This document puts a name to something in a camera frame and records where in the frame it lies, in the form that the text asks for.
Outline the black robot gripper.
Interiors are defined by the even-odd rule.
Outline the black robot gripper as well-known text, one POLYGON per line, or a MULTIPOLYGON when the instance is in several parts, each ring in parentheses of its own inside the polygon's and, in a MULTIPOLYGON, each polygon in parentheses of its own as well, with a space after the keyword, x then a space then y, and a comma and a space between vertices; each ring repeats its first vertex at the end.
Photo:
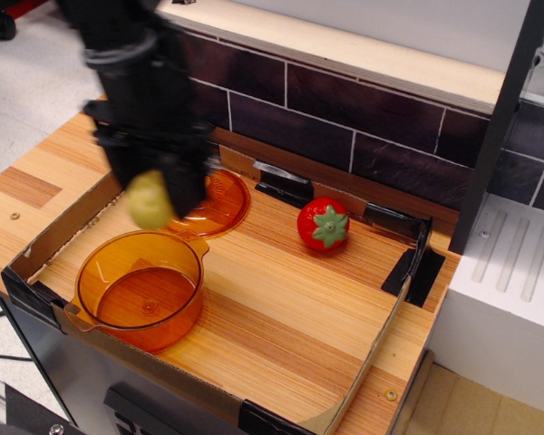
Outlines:
POLYGON ((116 179, 159 170, 178 218, 207 196, 209 125, 196 115, 184 32, 153 1, 62 1, 105 101, 86 105, 116 179))

